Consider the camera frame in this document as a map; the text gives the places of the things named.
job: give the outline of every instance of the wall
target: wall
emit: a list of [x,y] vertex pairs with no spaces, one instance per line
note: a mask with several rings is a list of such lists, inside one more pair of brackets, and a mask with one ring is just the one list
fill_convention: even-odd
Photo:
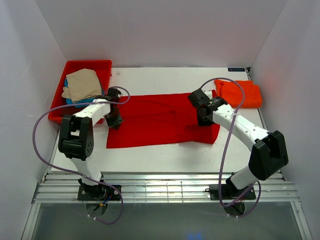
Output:
[[[0,0],[0,238],[21,238],[45,166],[32,128],[47,110],[66,63],[34,0]],[[38,147],[51,155],[57,126],[44,120]]]
[[67,60],[251,66],[287,0],[35,0]]
[[268,129],[283,132],[293,180],[313,239],[320,239],[320,1],[285,5],[252,67]]

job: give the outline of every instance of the white table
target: white table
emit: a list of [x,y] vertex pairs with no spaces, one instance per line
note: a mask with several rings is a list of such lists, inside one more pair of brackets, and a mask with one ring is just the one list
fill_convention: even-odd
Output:
[[[150,67],[113,68],[110,86],[122,86],[131,95],[190,93],[215,77],[248,81],[246,72],[228,72],[225,67]],[[203,90],[216,89],[208,83]],[[241,109],[242,116],[259,127],[262,122],[257,109]],[[197,142],[106,149],[108,126],[96,124],[93,129],[94,151],[90,156],[103,173],[217,173],[220,169],[228,131],[220,128],[213,145]],[[248,164],[250,151],[232,136],[223,172],[235,172]],[[77,170],[60,153],[57,144],[53,150],[53,164]]]

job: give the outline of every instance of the red towel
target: red towel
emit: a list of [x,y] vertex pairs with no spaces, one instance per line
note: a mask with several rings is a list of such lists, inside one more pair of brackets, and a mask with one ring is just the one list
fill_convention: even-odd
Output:
[[140,147],[147,145],[199,142],[213,144],[220,125],[198,126],[197,110],[188,95],[161,94],[132,96],[119,105],[124,120],[118,130],[109,129],[108,149]]

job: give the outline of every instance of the orange cloth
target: orange cloth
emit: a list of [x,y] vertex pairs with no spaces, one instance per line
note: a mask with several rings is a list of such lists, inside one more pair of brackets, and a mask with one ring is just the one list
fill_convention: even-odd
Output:
[[[260,108],[262,104],[262,97],[259,86],[254,85],[252,81],[236,81],[244,90],[245,99],[241,108],[253,109]],[[225,99],[228,104],[236,108],[241,100],[242,93],[237,85],[233,82],[214,80],[216,86],[216,93],[219,97]]]

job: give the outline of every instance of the blue cloth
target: blue cloth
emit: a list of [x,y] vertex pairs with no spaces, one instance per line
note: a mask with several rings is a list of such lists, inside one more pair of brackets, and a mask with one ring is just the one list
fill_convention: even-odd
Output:
[[[64,79],[64,86],[65,87],[68,87],[68,81],[67,81],[67,78]],[[80,100],[80,101],[77,101],[77,102],[74,102],[75,104],[82,104],[82,103],[92,103],[94,101],[94,97],[92,98],[87,98],[87,99],[83,99],[83,100]],[[70,98],[66,98],[65,99],[66,101],[66,104],[73,104],[72,100]],[[75,106],[76,108],[84,108],[88,105],[79,105],[79,106]]]

